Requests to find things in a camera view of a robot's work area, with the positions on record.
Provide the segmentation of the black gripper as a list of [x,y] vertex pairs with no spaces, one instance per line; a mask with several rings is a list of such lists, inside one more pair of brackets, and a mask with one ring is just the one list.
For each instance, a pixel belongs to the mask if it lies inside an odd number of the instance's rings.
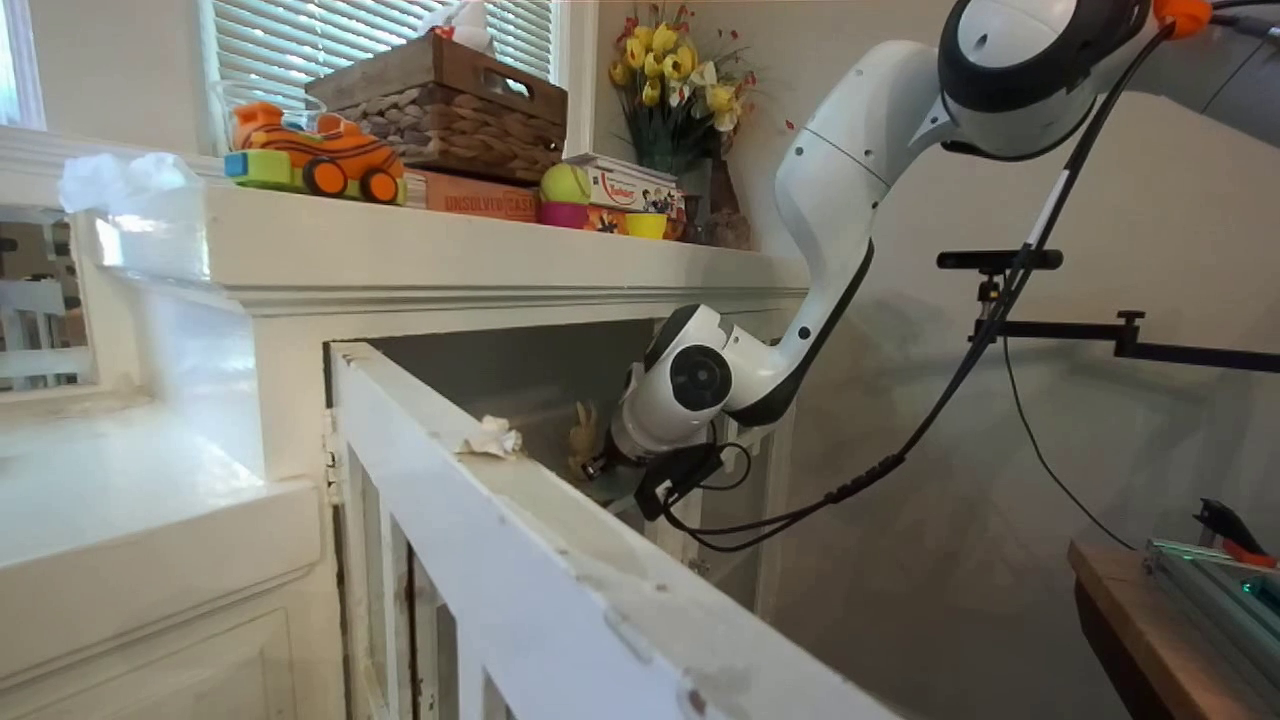
[[697,489],[716,489],[716,473],[739,461],[739,480],[749,480],[750,452],[743,443],[691,443],[649,461],[624,461],[602,443],[583,461],[583,477],[596,485],[628,489],[638,516],[655,518]]

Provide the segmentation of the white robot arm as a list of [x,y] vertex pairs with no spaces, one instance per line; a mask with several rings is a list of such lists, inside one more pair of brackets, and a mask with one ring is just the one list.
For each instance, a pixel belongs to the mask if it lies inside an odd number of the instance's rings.
[[1081,153],[1126,93],[1277,143],[1277,0],[954,0],[932,42],[871,48],[776,169],[776,213],[809,264],[799,312],[760,340],[708,305],[674,308],[632,362],[596,463],[628,467],[638,511],[663,516],[734,429],[784,417],[871,264],[880,199],[924,146]]

